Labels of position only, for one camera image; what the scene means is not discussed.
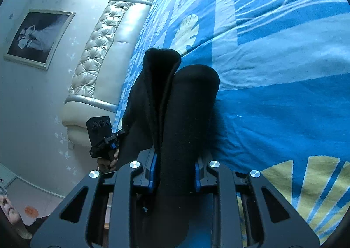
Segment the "black fabric cover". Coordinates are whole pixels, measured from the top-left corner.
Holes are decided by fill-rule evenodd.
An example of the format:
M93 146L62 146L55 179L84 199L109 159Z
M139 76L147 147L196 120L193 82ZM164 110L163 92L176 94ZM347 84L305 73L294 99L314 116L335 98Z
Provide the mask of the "black fabric cover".
M160 184L144 221L142 245L176 247L186 237L194 196L195 161L205 146L219 88L215 70L204 65L177 69L178 52L149 49L132 86L122 128L117 169L154 146Z

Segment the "black camera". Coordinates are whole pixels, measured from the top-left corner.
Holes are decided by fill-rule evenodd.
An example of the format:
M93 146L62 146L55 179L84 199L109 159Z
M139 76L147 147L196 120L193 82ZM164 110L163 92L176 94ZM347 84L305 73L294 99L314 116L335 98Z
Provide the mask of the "black camera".
M108 153L119 147L119 140L125 134L125 130L112 133L109 116L90 118L86 122L86 128L91 142L90 155L92 158L109 159Z

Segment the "metal screw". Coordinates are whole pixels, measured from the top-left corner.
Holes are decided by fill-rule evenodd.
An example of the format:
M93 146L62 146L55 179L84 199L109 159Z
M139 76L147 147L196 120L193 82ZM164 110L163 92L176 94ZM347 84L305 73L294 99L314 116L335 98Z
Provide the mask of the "metal screw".
M258 170L252 170L252 171L250 171L250 175L253 178L258 178L258 177L260 177L260 172Z
M130 163L130 167L131 167L131 168L134 168L134 169L140 167L140 165L141 165L141 163L138 162L138 161L132 161L132 162Z
M220 166L220 163L218 161L216 161L216 160L213 160L213 161L209 162L209 166L213 167L213 168L217 168L217 167Z
M93 170L90 172L89 176L91 178L97 178L100 175L100 172L98 172L97 170Z

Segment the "framed picture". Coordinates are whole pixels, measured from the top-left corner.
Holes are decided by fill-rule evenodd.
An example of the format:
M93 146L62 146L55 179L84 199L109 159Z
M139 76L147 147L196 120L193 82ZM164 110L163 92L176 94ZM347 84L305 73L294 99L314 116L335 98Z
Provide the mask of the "framed picture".
M29 10L4 58L48 70L74 12Z

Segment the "orange sticker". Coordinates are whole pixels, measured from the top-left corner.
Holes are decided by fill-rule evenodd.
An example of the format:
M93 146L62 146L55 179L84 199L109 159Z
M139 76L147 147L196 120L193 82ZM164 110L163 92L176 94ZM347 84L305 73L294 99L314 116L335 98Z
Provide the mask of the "orange sticker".
M30 206L27 206L25 209L24 209L24 212L26 213L27 216L29 216L30 218L37 218L39 216L39 212L36 208L34 207L30 207Z

